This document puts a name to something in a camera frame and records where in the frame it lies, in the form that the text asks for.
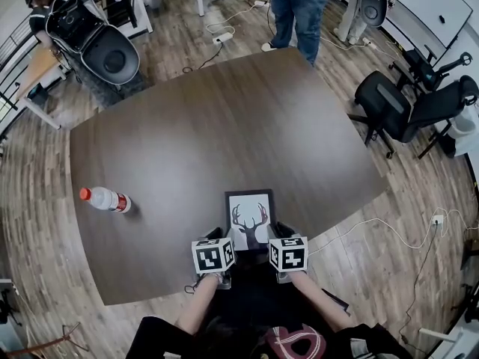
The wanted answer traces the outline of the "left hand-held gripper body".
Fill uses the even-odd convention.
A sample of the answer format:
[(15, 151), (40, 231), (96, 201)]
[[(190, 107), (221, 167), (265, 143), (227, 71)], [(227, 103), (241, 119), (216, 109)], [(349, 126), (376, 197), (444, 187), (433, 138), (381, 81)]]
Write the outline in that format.
[(199, 276), (218, 274), (219, 289), (231, 288), (231, 267), (236, 263), (234, 244), (231, 238), (202, 239), (192, 242), (192, 257), (195, 272)]

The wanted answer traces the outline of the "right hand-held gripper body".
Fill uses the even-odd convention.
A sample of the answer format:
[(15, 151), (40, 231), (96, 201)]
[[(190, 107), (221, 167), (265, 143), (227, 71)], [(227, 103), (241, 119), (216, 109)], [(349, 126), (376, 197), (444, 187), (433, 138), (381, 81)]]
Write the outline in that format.
[(292, 236), (269, 240), (269, 263), (276, 271), (279, 284), (289, 283), (289, 273), (308, 268), (308, 239)]

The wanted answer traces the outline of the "framed deer picture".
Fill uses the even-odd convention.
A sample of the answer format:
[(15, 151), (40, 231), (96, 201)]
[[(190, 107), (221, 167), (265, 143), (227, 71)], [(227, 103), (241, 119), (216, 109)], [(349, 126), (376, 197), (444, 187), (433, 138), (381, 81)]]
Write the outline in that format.
[(266, 251), (267, 225), (276, 222), (272, 189), (226, 191), (225, 208), (227, 231), (235, 230), (235, 251)]

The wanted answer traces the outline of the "person's left forearm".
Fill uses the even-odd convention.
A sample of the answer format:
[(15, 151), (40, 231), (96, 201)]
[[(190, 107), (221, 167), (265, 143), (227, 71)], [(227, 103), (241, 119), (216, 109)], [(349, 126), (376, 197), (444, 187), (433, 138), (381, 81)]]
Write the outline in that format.
[(180, 330), (190, 335), (198, 332), (220, 282), (217, 274), (209, 273), (203, 277), (175, 322)]

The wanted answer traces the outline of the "person's right forearm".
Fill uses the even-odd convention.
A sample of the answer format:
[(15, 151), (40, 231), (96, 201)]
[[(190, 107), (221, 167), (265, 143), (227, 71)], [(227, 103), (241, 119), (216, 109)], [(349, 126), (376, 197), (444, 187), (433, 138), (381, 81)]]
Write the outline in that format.
[(328, 297), (305, 272), (292, 271), (289, 273), (289, 277), (293, 285), (314, 305), (334, 332), (355, 326), (347, 313)]

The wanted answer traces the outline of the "person's black shirt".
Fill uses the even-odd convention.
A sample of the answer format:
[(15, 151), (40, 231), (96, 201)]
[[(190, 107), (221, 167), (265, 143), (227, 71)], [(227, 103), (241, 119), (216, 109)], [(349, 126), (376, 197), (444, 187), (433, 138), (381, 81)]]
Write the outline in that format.
[(231, 288), (218, 286), (195, 335), (146, 316), (126, 359), (412, 359), (380, 324), (354, 325), (334, 332), (269, 263), (234, 266)]

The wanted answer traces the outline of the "black grey pack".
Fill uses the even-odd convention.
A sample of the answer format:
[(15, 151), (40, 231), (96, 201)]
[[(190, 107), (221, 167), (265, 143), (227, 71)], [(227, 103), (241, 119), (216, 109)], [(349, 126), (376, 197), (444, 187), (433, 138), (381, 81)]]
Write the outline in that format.
[(330, 293), (329, 291), (327, 291), (326, 289), (322, 289), (322, 291), (323, 291), (328, 297), (330, 297), (330, 299), (332, 299), (336, 304), (338, 304), (348, 316), (351, 316), (350, 312), (348, 311), (349, 306), (350, 306), (348, 303), (346, 303), (345, 301), (343, 301), (342, 299), (340, 299), (340, 298), (337, 297), (336, 295), (331, 294), (331, 293)]

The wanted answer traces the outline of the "plastic water bottle red cap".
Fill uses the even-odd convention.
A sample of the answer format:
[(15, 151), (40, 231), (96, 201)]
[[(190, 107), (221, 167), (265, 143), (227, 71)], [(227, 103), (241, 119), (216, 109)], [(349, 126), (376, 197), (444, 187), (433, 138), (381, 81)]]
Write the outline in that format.
[(79, 196), (81, 200), (99, 210), (126, 213), (132, 206), (132, 201), (127, 195), (101, 186), (81, 188)]

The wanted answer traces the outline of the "black office chair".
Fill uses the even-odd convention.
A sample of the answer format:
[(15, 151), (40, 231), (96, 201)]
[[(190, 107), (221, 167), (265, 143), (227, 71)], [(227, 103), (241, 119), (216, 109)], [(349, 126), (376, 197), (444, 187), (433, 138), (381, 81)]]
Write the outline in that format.
[(479, 86), (470, 76), (462, 76), (441, 89), (420, 95), (414, 104), (410, 104), (398, 86), (375, 71), (367, 76), (355, 93), (354, 103), (364, 109), (365, 115), (351, 114), (349, 119), (367, 125), (365, 144), (376, 136), (383, 140), (388, 148), (387, 159), (395, 153), (389, 138), (407, 144), (420, 129), (445, 121), (445, 128), (430, 136), (430, 144), (418, 156), (422, 159), (439, 139), (447, 135), (452, 127), (451, 120), (478, 99)]
[(390, 70), (396, 69), (400, 73), (400, 79), (397, 82), (397, 87), (400, 90), (405, 85), (411, 85), (416, 93), (418, 91), (424, 92), (421, 86), (427, 91), (435, 91), (442, 81), (449, 76), (450, 71), (459, 66), (468, 66), (473, 60), (468, 52), (464, 52), (457, 60), (434, 70), (431, 61), (434, 58), (437, 59), (437, 57), (430, 47), (426, 46), (426, 49), (429, 52), (427, 57), (424, 57), (417, 48), (403, 51), (403, 58), (409, 65), (408, 67), (404, 67), (398, 61), (394, 61), (388, 66)]

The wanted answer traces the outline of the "brown wooden stand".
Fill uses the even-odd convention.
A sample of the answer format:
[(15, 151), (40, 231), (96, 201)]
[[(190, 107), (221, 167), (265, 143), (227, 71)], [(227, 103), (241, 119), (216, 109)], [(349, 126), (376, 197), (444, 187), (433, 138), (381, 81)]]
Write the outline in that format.
[(77, 349), (80, 349), (84, 352), (90, 352), (91, 350), (88, 346), (82, 346), (72, 339), (73, 332), (75, 332), (80, 325), (80, 322), (77, 322), (71, 328), (68, 328), (66, 325), (62, 325), (62, 335), (59, 338), (50, 340), (46, 343), (35, 344), (33, 346), (27, 346), (24, 349), (17, 349), (13, 351), (5, 351), (2, 347), (0, 347), (0, 359), (13, 359), (21, 355), (36, 355), (41, 358), (38, 353), (42, 353), (48, 348), (58, 349), (62, 343), (69, 343), (71, 346), (74, 346)]

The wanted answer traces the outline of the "white cloth covered table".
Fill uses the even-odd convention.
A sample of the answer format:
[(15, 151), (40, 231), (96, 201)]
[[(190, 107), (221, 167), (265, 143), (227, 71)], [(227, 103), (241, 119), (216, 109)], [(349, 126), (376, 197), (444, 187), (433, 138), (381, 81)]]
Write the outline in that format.
[(479, 150), (479, 108), (476, 105), (466, 106), (450, 123), (447, 136), (454, 142), (453, 157)]

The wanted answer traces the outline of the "whiteboard on stand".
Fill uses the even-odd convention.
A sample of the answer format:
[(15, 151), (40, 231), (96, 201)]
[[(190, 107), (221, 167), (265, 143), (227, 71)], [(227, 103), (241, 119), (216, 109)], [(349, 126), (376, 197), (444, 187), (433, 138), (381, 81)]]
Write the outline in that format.
[(473, 13), (465, 0), (396, 0), (382, 28), (404, 49), (442, 56)]

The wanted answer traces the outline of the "black metal railing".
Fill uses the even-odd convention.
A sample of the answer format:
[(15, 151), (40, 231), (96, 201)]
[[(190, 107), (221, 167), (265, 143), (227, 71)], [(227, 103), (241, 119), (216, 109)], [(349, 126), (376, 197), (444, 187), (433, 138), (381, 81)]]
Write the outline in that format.
[(26, 17), (0, 45), (0, 136), (22, 112), (16, 94), (39, 43)]

